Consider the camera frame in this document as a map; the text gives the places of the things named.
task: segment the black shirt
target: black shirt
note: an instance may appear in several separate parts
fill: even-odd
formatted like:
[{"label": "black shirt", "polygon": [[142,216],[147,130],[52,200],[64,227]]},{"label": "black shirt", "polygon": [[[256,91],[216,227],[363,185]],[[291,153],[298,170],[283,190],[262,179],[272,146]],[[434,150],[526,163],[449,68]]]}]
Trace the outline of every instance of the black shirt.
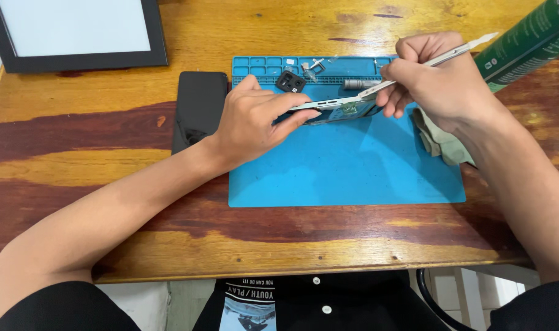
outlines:
[{"label": "black shirt", "polygon": [[[64,282],[21,300],[6,330],[139,330],[97,287]],[[194,331],[448,330],[409,287],[406,271],[221,279]],[[491,314],[489,330],[559,330],[559,282]]]}]

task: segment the wooden tabletop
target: wooden tabletop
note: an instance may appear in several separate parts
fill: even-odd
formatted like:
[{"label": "wooden tabletop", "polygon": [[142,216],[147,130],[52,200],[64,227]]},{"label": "wooden tabletop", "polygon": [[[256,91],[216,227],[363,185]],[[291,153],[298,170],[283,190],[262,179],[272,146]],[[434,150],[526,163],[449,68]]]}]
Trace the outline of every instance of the wooden tabletop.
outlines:
[{"label": "wooden tabletop", "polygon": [[[473,40],[539,3],[163,0],[168,67],[2,71],[0,251],[46,215],[166,158],[181,71],[230,76],[234,55],[388,55],[401,37],[449,29]],[[559,169],[559,59],[498,98]],[[400,206],[230,208],[226,174],[158,214],[94,274],[106,283],[526,263],[478,171],[461,169],[466,203]]]}]

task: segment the green can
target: green can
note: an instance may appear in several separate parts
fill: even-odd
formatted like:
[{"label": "green can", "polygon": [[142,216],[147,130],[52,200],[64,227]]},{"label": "green can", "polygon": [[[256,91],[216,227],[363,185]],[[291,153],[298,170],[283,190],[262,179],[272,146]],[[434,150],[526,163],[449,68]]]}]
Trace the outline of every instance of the green can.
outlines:
[{"label": "green can", "polygon": [[546,0],[474,57],[492,92],[559,57],[559,0]]}]

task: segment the forearm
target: forearm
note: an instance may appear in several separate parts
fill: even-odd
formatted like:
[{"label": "forearm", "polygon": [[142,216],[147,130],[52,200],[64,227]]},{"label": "forearm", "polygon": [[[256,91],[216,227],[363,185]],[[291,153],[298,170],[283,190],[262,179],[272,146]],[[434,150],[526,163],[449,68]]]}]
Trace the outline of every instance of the forearm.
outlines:
[{"label": "forearm", "polygon": [[500,102],[492,107],[502,107],[494,121],[466,125],[455,134],[474,158],[542,280],[559,280],[559,172]]},{"label": "forearm", "polygon": [[210,141],[100,188],[44,218],[1,254],[36,273],[89,269],[172,202],[228,171]]}]

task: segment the hand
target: hand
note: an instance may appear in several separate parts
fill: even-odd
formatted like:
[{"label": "hand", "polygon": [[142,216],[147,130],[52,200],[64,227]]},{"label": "hand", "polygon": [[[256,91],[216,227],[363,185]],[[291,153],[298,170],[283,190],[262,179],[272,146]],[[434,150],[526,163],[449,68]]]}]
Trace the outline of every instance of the hand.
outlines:
[{"label": "hand", "polygon": [[304,109],[272,125],[290,108],[310,101],[301,93],[274,94],[261,89],[255,76],[248,75],[226,96],[218,130],[212,135],[215,146],[234,166],[254,160],[282,143],[305,121],[320,115],[314,109]]},{"label": "hand", "polygon": [[421,64],[462,44],[461,35],[452,31],[399,40],[396,53],[400,58],[380,70],[385,79],[399,83],[378,92],[375,103],[384,106],[384,116],[400,118],[404,107],[416,101],[446,132],[453,132],[462,124],[494,117],[498,107],[490,105],[498,101],[469,53],[437,67]]}]

